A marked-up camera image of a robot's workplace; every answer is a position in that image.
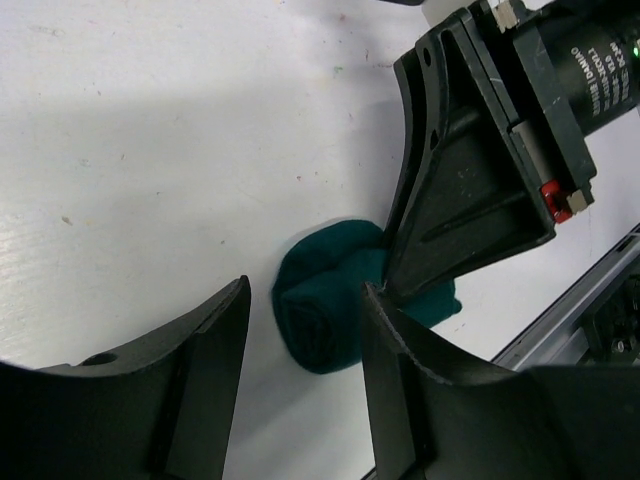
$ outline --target white table surface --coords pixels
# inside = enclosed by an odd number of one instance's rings
[[[5,2],[0,356],[75,364],[248,274],[225,480],[358,480],[362,368],[297,367],[268,291],[319,225],[385,223],[404,141],[391,64],[425,29],[371,0]],[[635,113],[593,135],[597,203],[460,279],[464,310],[436,330],[491,358],[638,223],[639,137]]]

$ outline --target green fabric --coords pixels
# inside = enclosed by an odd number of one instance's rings
[[[362,360],[361,288],[382,284],[387,251],[381,242],[379,227],[350,220],[308,236],[285,256],[271,300],[282,338],[303,368],[324,374]],[[461,309],[453,282],[403,307],[427,328]]]

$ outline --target screw hole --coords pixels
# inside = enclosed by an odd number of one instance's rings
[[[438,136],[438,132],[435,130],[431,133],[431,150],[434,150],[438,143],[440,143],[440,137]]]
[[[106,365],[107,363],[115,362],[118,356],[115,353],[98,353],[93,357],[87,358],[80,364],[82,367],[93,367],[95,365]]]
[[[429,53],[429,49],[425,48],[422,52],[423,56],[424,56],[424,63],[427,64],[427,67],[431,66],[431,54]]]

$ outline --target red component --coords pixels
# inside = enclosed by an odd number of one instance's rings
[[[548,183],[545,183],[540,189],[544,200],[547,202],[547,206],[549,207],[549,211],[556,223],[563,223],[569,220],[573,214],[567,207],[563,207],[564,198],[562,189],[560,188],[560,184],[557,180],[551,180]]]

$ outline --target rolled towel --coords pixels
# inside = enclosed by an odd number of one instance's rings
[[[349,220],[309,235],[285,256],[271,292],[276,322],[291,356],[325,374],[362,360],[361,290],[381,285],[388,252],[382,230]],[[431,328],[462,309],[454,282],[416,297],[402,310]]]

